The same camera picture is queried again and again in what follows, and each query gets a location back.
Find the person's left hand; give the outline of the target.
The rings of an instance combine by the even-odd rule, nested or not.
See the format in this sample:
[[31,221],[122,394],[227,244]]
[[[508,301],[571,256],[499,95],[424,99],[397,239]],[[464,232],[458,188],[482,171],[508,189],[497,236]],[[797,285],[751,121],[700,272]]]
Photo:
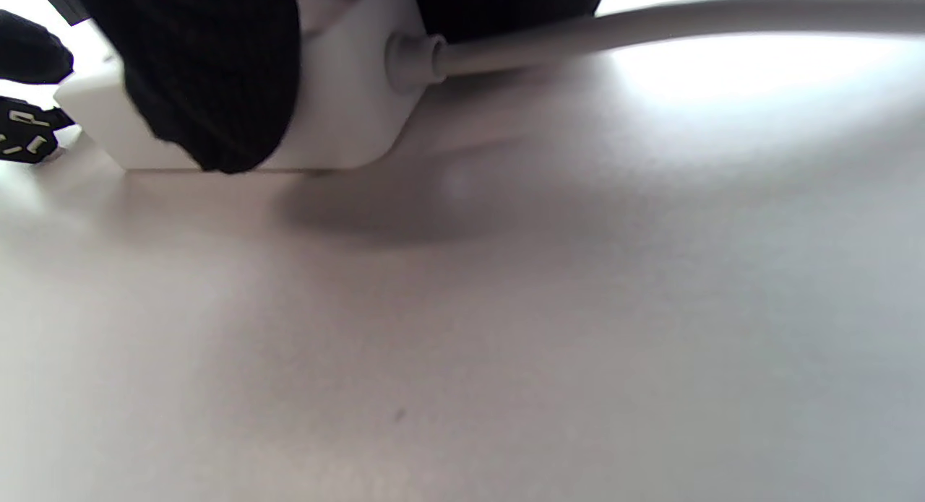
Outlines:
[[57,85],[74,71],[69,48],[47,28],[1,11],[1,78],[26,85]]

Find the person's right hand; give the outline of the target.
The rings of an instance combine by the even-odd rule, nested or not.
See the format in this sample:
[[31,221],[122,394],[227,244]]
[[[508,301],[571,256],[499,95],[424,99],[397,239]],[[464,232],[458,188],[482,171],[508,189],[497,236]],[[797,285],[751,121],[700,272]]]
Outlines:
[[[593,16],[601,0],[416,0],[452,42]],[[126,91],[159,140],[205,172],[257,168],[295,110],[296,0],[79,0],[124,67]]]

